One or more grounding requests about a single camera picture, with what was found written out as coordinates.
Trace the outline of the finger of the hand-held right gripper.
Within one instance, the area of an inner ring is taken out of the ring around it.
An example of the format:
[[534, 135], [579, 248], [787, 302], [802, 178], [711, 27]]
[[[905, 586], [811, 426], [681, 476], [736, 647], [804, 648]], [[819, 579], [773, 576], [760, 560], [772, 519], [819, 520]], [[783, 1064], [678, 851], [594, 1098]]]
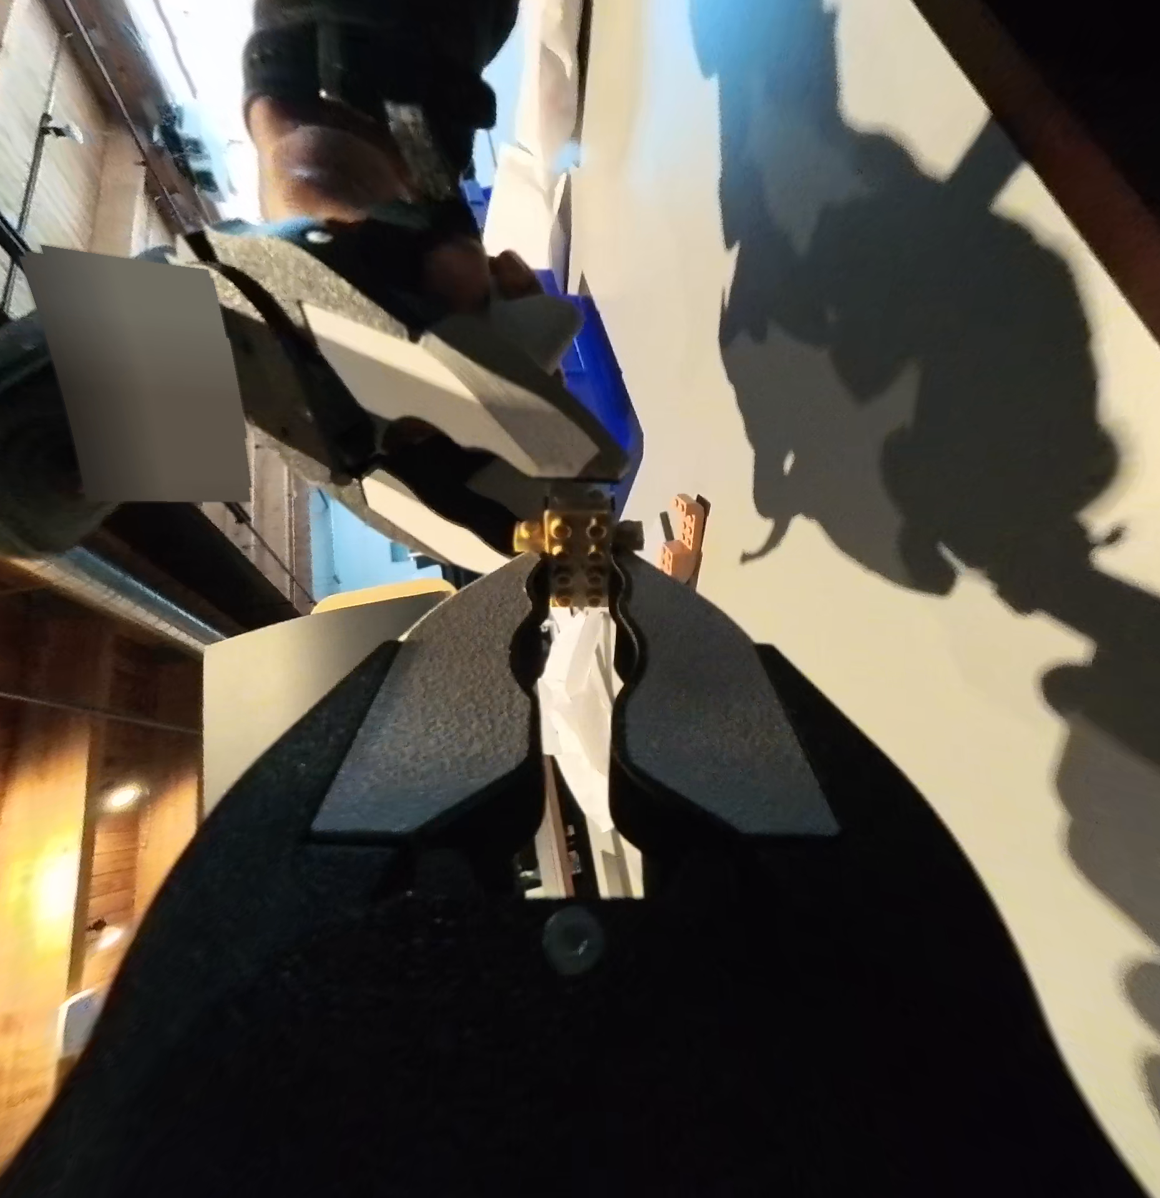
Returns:
[[512, 560], [518, 523], [541, 514], [547, 492], [503, 458], [374, 458], [360, 483], [394, 539], [475, 574]]
[[413, 336], [344, 306], [302, 300], [320, 354], [387, 429], [417, 422], [486, 458], [478, 483], [620, 483], [631, 473], [621, 434], [563, 381], [584, 325], [572, 299], [536, 294], [486, 313], [443, 317]]

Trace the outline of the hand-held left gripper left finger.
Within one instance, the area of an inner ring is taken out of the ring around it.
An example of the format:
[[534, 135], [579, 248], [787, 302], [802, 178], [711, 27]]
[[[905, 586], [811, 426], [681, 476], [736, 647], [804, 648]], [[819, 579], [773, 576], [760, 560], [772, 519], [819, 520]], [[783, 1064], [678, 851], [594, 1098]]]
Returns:
[[543, 561], [522, 554], [418, 621], [395, 652], [315, 837], [533, 837]]

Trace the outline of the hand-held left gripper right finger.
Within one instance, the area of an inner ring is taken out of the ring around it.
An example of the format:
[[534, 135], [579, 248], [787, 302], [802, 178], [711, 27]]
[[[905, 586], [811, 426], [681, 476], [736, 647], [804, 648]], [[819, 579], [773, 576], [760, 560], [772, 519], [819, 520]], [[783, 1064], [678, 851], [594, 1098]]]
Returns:
[[613, 760], [644, 796], [757, 840], [833, 837], [840, 824], [749, 633], [649, 561], [619, 561], [628, 654]]

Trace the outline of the gold toy brick assembly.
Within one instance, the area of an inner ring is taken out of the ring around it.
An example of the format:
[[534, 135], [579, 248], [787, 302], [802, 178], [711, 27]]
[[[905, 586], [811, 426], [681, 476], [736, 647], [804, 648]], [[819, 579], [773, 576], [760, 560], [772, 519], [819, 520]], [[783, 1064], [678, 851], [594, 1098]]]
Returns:
[[544, 561], [550, 604], [569, 611], [608, 610], [619, 557], [644, 546], [642, 523], [619, 516], [610, 484], [559, 483], [512, 532], [515, 552]]

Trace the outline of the orange toy brick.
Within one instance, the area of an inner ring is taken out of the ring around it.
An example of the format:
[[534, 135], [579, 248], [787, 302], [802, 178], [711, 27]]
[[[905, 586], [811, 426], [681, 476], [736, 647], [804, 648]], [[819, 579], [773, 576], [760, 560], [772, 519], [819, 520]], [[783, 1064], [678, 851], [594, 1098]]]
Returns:
[[660, 514], [663, 539], [656, 565], [693, 590], [700, 578], [708, 512], [706, 496], [679, 492]]

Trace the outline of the white desk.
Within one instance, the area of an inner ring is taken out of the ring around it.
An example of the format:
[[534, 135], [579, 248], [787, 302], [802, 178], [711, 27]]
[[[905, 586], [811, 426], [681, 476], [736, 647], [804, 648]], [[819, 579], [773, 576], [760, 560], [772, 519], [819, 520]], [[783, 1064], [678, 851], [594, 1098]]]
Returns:
[[704, 590], [931, 800], [1160, 1195], [1160, 230], [992, 6], [592, 2], [572, 263], [631, 510], [707, 495]]

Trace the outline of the person's right hand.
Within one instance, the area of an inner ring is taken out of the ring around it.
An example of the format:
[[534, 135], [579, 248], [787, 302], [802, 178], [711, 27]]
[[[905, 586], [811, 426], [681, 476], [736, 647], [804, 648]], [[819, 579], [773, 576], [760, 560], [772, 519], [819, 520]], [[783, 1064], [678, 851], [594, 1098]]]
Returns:
[[[246, 104], [246, 129], [258, 154], [267, 220], [308, 216], [338, 227], [367, 220], [381, 204], [424, 198], [385, 120], [320, 99], [258, 95]], [[543, 291], [517, 252], [492, 258], [467, 234], [439, 241], [423, 256], [421, 288], [454, 311], [481, 311], [493, 298], [517, 300]]]

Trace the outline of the black board with yellow edge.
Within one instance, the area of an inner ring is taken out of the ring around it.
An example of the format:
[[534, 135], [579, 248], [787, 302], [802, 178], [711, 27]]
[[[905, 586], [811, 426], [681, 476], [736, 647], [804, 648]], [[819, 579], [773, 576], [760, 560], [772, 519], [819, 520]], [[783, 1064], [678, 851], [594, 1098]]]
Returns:
[[318, 600], [318, 603], [311, 608], [311, 614], [344, 610], [355, 605], [374, 605], [427, 594], [432, 594], [435, 601], [441, 603], [443, 596], [450, 596], [453, 593], [456, 593], [456, 586], [442, 576], [416, 576], [406, 581], [385, 582], [377, 586], [336, 592]]

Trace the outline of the white crumpled cloth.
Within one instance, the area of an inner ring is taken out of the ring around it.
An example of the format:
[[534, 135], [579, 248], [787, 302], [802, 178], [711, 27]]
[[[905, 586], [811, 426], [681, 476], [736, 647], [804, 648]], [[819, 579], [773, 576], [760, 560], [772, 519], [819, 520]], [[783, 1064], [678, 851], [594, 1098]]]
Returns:
[[610, 813], [612, 716], [623, 687], [615, 662], [617, 629], [608, 610], [551, 608], [548, 648], [537, 681], [543, 746], [572, 797], [602, 833]]

